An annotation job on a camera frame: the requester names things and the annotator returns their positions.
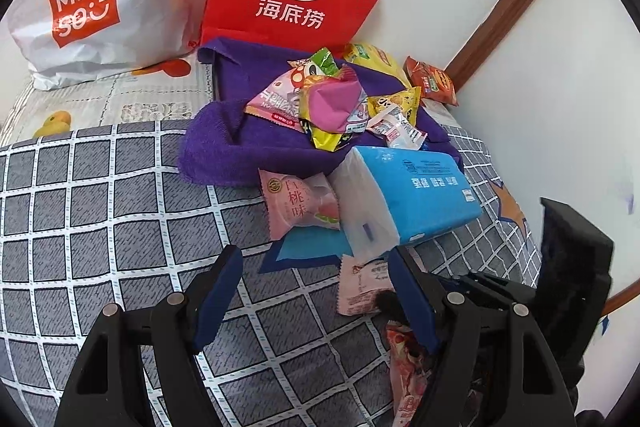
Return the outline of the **pale pink small packet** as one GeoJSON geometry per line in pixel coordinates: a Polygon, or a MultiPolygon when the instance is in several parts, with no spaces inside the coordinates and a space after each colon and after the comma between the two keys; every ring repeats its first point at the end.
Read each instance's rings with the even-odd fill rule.
{"type": "Polygon", "coordinates": [[[337,286],[338,314],[352,317],[375,311],[375,298],[382,291],[394,291],[386,260],[360,262],[352,256],[342,258],[337,286]]]}

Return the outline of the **small white red packet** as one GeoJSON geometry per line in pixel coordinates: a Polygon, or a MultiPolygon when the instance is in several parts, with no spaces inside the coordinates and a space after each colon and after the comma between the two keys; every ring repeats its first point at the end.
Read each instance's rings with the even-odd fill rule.
{"type": "Polygon", "coordinates": [[[410,124],[397,104],[390,104],[373,116],[367,130],[382,136],[387,147],[403,150],[420,150],[426,139],[426,133],[410,124]]]}

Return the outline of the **pink panda snack pouch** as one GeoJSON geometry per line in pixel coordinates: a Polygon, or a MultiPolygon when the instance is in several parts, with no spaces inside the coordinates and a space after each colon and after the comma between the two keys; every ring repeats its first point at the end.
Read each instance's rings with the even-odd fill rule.
{"type": "Polygon", "coordinates": [[[244,113],[278,126],[303,132],[299,122],[299,95],[306,80],[322,80],[338,72],[332,53],[322,48],[310,57],[289,61],[290,69],[272,80],[244,107],[244,113]]]}

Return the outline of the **pink yellow snack bag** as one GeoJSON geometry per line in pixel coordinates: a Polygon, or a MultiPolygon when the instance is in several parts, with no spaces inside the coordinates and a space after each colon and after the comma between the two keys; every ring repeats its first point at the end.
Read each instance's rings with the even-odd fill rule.
{"type": "Polygon", "coordinates": [[[298,94],[300,125],[317,150],[336,152],[367,130],[368,96],[351,67],[306,77],[298,94]]]}

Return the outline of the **pink red snack packet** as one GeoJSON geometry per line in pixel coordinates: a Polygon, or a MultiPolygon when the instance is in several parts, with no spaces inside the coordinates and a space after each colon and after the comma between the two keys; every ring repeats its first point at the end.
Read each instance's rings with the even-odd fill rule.
{"type": "Polygon", "coordinates": [[[431,377],[431,358],[410,327],[396,321],[386,324],[390,345],[390,385],[394,399],[393,427],[410,424],[431,377]]]}

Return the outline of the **blue tissue pack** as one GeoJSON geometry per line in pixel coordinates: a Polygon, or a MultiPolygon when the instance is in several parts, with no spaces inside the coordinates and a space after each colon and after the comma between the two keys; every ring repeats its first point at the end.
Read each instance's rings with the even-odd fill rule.
{"type": "Polygon", "coordinates": [[[329,184],[352,255],[362,262],[460,228],[482,213],[454,158],[444,153],[355,146],[329,184]]]}

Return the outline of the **pink peach pastry packet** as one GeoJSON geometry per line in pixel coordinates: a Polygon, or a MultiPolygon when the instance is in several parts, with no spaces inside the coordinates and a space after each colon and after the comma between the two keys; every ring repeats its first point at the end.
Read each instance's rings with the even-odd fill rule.
{"type": "Polygon", "coordinates": [[[294,228],[341,228],[337,197],[324,173],[307,179],[267,170],[258,174],[273,241],[283,239],[294,228]]]}

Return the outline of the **grey checked bed cover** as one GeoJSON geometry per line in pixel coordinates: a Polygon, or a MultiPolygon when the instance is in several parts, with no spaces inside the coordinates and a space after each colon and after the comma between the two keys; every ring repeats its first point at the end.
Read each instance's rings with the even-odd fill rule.
{"type": "Polygon", "coordinates": [[[334,265],[262,272],[262,196],[184,182],[184,129],[119,124],[2,148],[1,380],[12,399],[52,425],[103,307],[152,306],[231,244],[242,280],[196,359],[224,425],[390,425],[383,317],[337,314],[334,265]]]}

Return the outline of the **purple towel lined tray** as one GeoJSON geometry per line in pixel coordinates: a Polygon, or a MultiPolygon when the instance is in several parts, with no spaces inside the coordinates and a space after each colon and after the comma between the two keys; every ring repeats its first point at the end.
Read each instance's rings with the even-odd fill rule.
{"type": "Polygon", "coordinates": [[[220,99],[194,117],[180,144],[177,165],[186,181],[215,186],[259,183],[260,169],[308,178],[331,173],[354,145],[383,146],[364,132],[336,152],[316,150],[306,135],[248,115],[245,105],[308,52],[219,37],[201,46],[198,60],[213,66],[220,99]]]}

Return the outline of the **yellow small snack packet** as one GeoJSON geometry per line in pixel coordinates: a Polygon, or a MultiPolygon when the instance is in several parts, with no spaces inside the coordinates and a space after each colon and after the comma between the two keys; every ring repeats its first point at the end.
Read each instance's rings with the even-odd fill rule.
{"type": "Polygon", "coordinates": [[[408,119],[410,124],[415,126],[420,102],[421,89],[419,87],[412,87],[393,94],[369,96],[369,115],[373,117],[381,113],[387,106],[395,104],[400,108],[401,114],[408,119]]]}

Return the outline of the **white printed sheet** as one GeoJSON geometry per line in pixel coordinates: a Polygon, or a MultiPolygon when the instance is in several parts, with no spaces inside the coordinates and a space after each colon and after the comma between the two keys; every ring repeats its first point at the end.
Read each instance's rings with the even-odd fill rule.
{"type": "Polygon", "coordinates": [[[153,120],[189,119],[214,98],[212,68],[189,55],[141,75],[115,75],[53,91],[27,87],[1,128],[1,143],[30,139],[51,115],[70,114],[73,130],[153,120]]]}

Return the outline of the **orange red chips bag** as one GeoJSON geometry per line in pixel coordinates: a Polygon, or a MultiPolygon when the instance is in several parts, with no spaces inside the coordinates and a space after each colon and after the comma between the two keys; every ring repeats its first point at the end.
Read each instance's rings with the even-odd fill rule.
{"type": "Polygon", "coordinates": [[[411,56],[405,59],[404,69],[413,87],[421,89],[422,98],[452,106],[458,105],[454,83],[444,70],[417,61],[411,56]]]}

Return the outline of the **yellow chips bag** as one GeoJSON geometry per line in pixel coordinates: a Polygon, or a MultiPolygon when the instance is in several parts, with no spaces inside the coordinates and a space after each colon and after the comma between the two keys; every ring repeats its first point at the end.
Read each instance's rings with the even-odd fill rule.
{"type": "Polygon", "coordinates": [[[397,63],[397,61],[382,49],[370,43],[352,42],[346,44],[343,50],[344,60],[374,69],[377,72],[390,75],[398,79],[407,89],[412,87],[406,73],[397,63]]]}

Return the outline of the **brown wooden door frame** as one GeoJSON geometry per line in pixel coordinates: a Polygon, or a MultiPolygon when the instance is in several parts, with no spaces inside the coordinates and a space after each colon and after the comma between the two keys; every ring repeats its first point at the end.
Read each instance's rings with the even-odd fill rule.
{"type": "Polygon", "coordinates": [[[460,92],[482,66],[490,54],[498,48],[529,5],[535,0],[498,0],[484,22],[476,28],[469,40],[446,67],[447,75],[460,92]]]}

